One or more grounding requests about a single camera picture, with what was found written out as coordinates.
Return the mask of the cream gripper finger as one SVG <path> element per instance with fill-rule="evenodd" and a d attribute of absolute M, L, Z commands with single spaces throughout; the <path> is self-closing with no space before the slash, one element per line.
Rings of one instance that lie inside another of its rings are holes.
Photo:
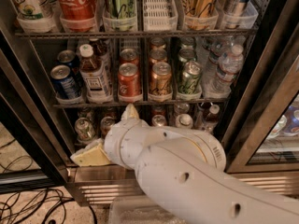
<path fill-rule="evenodd" d="M 139 119 L 139 114 L 133 104 L 127 105 L 121 115 L 121 120 L 128 119 Z"/>

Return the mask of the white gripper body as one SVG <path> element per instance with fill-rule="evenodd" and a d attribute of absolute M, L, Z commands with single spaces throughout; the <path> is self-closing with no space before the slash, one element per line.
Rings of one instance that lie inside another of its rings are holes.
<path fill-rule="evenodd" d="M 80 149 L 70 157 L 71 161 L 79 167 L 104 166 L 110 164 L 102 139 L 92 141 L 85 148 Z"/>

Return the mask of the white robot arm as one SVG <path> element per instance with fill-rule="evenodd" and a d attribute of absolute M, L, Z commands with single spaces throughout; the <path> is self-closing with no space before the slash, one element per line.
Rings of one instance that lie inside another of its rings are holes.
<path fill-rule="evenodd" d="M 224 172 L 226 157 L 210 133 L 154 127 L 132 104 L 104 139 L 71 156 L 79 166 L 115 163 L 135 172 L 143 192 L 189 224 L 299 224 L 299 202 Z"/>

